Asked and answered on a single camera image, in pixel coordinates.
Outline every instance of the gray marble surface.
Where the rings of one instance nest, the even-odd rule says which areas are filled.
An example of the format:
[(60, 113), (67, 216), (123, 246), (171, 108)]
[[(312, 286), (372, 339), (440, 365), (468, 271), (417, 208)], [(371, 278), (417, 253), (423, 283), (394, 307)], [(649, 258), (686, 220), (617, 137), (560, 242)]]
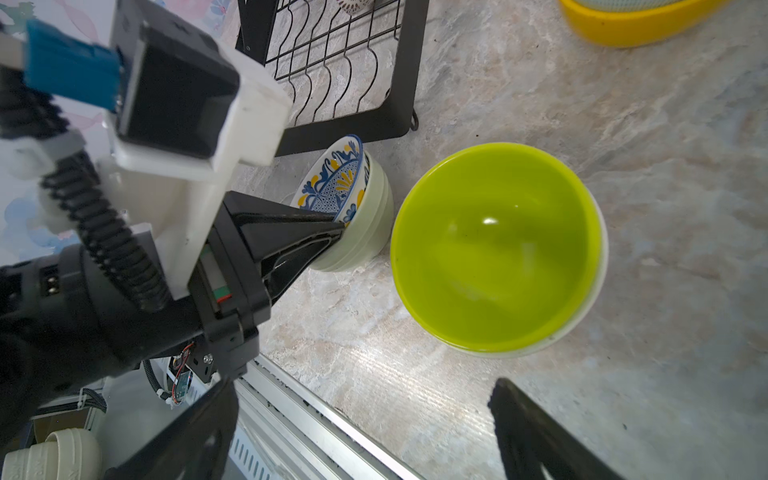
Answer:
[[(632, 50), (583, 42), (555, 0), (431, 0), (421, 128), (366, 145), (396, 206), (464, 147), (539, 147), (604, 211), (602, 294), (552, 347), (479, 359), (411, 318), (386, 247), (350, 273), (305, 272), (263, 352), (426, 478), (503, 478), (486, 408), (499, 376), (626, 478), (765, 478), (766, 47), (765, 0)], [(233, 187), (284, 200), (317, 156), (240, 167)]]

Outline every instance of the dish rack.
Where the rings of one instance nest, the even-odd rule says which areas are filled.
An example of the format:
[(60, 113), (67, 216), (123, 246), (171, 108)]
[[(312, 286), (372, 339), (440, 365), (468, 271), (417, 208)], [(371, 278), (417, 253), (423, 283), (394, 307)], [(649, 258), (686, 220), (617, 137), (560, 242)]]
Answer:
[(336, 0), (238, 0), (236, 48), (293, 99), (277, 156), (419, 128), (413, 109), (429, 0), (376, 0), (354, 15)]

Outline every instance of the green bowl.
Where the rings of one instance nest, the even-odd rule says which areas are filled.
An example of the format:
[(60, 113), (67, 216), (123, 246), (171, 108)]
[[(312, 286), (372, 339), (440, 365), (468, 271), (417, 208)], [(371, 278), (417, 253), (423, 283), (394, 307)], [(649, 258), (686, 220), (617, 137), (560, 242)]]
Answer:
[(530, 352), (586, 314), (607, 241), (589, 190), (558, 159), (485, 144), (413, 187), (391, 258), (402, 301), (432, 335), (470, 353)]

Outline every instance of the yellow bowl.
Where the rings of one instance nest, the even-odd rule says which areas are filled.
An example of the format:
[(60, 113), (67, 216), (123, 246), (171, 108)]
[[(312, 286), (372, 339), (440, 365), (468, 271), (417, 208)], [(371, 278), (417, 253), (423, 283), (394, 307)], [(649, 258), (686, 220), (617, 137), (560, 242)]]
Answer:
[(479, 145), (411, 189), (392, 232), (392, 275), (440, 340), (525, 354), (586, 314), (607, 266), (605, 235), (589, 190), (563, 163), (525, 145)]
[(664, 40), (693, 27), (728, 0), (682, 0), (639, 12), (601, 12), (575, 0), (560, 0), (571, 27), (606, 47), (637, 47)]

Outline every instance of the black plastic bracket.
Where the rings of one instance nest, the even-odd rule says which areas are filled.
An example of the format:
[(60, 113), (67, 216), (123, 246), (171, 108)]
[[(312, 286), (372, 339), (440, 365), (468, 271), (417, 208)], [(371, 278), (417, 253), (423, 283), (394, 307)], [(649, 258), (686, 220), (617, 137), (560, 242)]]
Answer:
[(509, 379), (500, 378), (488, 402), (502, 464), (510, 480), (622, 480)]
[(188, 364), (192, 371), (210, 378), (215, 367), (222, 376), (241, 376), (246, 363), (259, 354), (257, 327), (270, 318), (272, 305), (343, 231), (333, 215), (227, 192), (208, 245), (231, 296), (217, 302), (204, 268), (197, 264), (189, 289), (204, 341), (197, 342), (194, 354), (204, 358), (210, 353), (213, 365), (198, 360)]
[(232, 380), (217, 383), (202, 399), (104, 480), (213, 480), (224, 473), (237, 427), (237, 394)]
[(240, 89), (240, 74), (211, 36), (150, 0), (120, 0), (110, 46), (124, 66), (115, 111), (118, 136), (211, 157)]
[(266, 54), (270, 48), (278, 2), (279, 0), (262, 0), (261, 2), (237, 0), (240, 12), (237, 49), (262, 65), (266, 63)]

